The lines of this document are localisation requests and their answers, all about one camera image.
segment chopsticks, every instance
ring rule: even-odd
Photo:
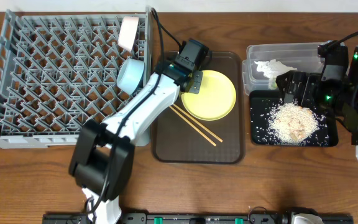
[[[188,114],[186,111],[182,110],[179,106],[176,104],[172,106],[169,106],[173,112],[175,112],[182,120],[186,121],[194,130],[196,130],[202,137],[204,137],[209,143],[211,143],[213,146],[216,146],[216,143],[213,142],[207,135],[205,135],[203,132],[201,132],[193,123],[191,123],[189,120],[187,120],[182,114],[180,114],[176,109],[178,109],[180,112],[182,112],[184,115],[186,115],[188,118],[190,118],[194,123],[196,123],[198,126],[202,127],[207,133],[215,137],[218,141],[223,142],[219,136],[217,136],[215,133],[213,133],[211,130],[203,126],[200,122],[198,122],[196,119],[194,119],[190,114]]]

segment wooden surface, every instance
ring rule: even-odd
[[[4,14],[0,13],[0,30]],[[160,14],[178,39],[246,58],[252,44],[322,42],[358,30],[358,14]],[[154,58],[158,35],[154,29]],[[166,35],[165,48],[175,50]],[[346,43],[352,53],[358,37]],[[245,98],[246,121],[249,120]],[[251,143],[235,166],[165,164],[150,146],[136,149],[132,177],[120,196],[126,210],[151,213],[247,213],[264,206],[302,206],[346,213],[358,223],[358,164],[350,134],[339,127],[337,147],[262,147]],[[47,211],[79,212],[84,195],[68,175],[73,146],[0,149],[0,223],[40,223]]]

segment brown tray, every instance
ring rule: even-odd
[[[168,56],[172,54],[175,55],[176,52],[170,52]],[[223,142],[219,142],[198,127],[216,143],[216,147],[214,147],[171,109],[167,108],[158,116],[152,128],[153,155],[162,162],[235,164],[244,158],[244,87],[241,60],[232,52],[213,52],[211,62],[203,69],[225,74],[236,89],[236,103],[228,115],[216,121],[198,120],[223,139]],[[180,97],[175,104],[186,111]]]

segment dish rack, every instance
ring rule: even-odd
[[[89,119],[102,122],[137,93],[116,84],[127,58],[150,76],[149,10],[142,14],[17,17],[7,11],[0,37],[0,147],[75,144]],[[134,48],[117,44],[124,16],[139,17]]]

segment yellow plate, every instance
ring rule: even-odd
[[[184,93],[181,100],[189,114],[195,118],[214,121],[223,118],[233,109],[236,89],[222,73],[204,70],[200,92]]]

